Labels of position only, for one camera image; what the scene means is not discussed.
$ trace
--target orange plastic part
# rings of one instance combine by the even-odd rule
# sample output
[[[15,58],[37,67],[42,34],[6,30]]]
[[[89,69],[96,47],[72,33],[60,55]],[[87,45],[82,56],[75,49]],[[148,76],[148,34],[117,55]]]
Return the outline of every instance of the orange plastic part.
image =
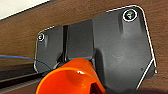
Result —
[[[75,58],[47,74],[36,94],[92,94],[92,84],[105,93],[92,64],[84,58]]]

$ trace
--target black plastic mount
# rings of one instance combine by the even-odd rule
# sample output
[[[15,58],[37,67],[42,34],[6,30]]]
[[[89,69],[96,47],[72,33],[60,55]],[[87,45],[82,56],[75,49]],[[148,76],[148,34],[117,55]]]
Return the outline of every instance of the black plastic mount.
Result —
[[[130,20],[125,15],[135,12]],[[144,78],[155,73],[155,58],[145,17],[138,6],[128,6],[96,15],[79,23],[43,30],[37,40],[36,59],[54,68],[74,58],[93,63],[97,75],[108,89],[124,92],[138,89]],[[37,72],[47,67],[35,62]]]

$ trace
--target screw head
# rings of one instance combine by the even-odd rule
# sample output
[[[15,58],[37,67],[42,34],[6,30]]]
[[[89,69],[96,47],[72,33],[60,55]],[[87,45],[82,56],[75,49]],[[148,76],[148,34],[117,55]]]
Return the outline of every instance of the screw head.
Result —
[[[127,22],[134,21],[137,17],[137,12],[134,9],[126,10],[123,14],[123,19]]]
[[[39,33],[38,34],[38,40],[39,41],[43,41],[44,40],[44,34],[43,33]]]

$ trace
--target orange handle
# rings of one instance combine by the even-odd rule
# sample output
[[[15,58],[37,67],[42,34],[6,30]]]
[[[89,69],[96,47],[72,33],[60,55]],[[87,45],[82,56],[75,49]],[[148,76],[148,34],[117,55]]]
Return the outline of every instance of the orange handle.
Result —
[[[36,94],[92,94],[91,85],[96,85],[99,94],[105,93],[92,64],[84,58],[75,58],[47,74]]]

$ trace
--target brown wood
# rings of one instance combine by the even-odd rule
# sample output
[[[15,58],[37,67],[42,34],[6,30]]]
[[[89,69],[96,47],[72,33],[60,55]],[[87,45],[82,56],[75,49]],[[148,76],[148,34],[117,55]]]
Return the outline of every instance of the brown wood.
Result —
[[[145,11],[158,74],[141,89],[168,91],[168,0],[58,0],[0,21],[0,54],[35,56],[37,33],[50,26],[72,24],[109,9],[138,5]]]

